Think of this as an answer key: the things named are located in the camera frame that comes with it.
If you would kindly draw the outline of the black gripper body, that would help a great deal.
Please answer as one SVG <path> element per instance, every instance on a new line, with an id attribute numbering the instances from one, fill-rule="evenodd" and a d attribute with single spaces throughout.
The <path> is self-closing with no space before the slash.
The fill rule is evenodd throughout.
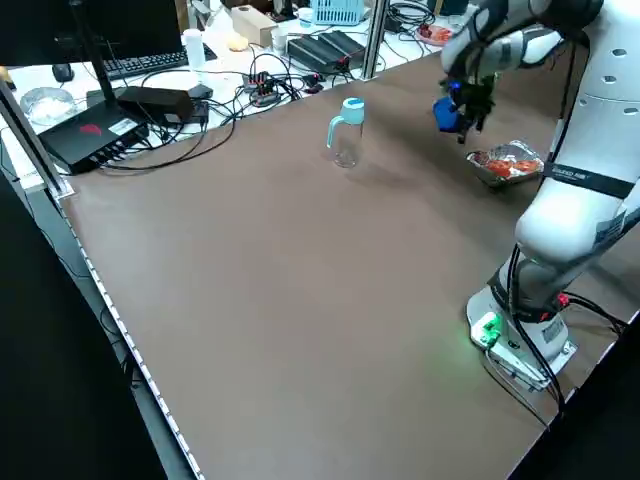
<path id="1" fill-rule="evenodd" d="M 481 78 L 475 83 L 447 80 L 446 92 L 450 99 L 451 112 L 463 108 L 465 112 L 490 113 L 493 106 L 494 78 Z"/>

